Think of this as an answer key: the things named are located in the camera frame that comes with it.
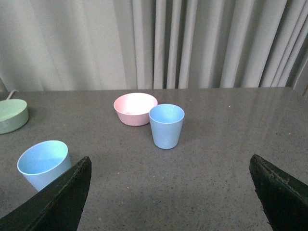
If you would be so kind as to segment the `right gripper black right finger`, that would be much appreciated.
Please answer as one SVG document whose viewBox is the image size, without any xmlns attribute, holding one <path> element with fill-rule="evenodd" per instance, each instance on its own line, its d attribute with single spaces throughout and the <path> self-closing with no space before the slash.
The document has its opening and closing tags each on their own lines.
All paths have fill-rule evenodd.
<svg viewBox="0 0 308 231">
<path fill-rule="evenodd" d="M 274 231 L 308 229 L 308 186 L 259 155 L 250 159 L 255 192 Z"/>
</svg>

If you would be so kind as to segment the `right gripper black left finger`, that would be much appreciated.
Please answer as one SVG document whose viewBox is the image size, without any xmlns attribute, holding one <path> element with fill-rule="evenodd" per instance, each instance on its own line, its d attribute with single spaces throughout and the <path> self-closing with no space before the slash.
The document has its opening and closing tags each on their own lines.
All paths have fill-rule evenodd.
<svg viewBox="0 0 308 231">
<path fill-rule="evenodd" d="M 88 156 L 0 220 L 2 231 L 75 231 L 90 189 Z"/>
</svg>

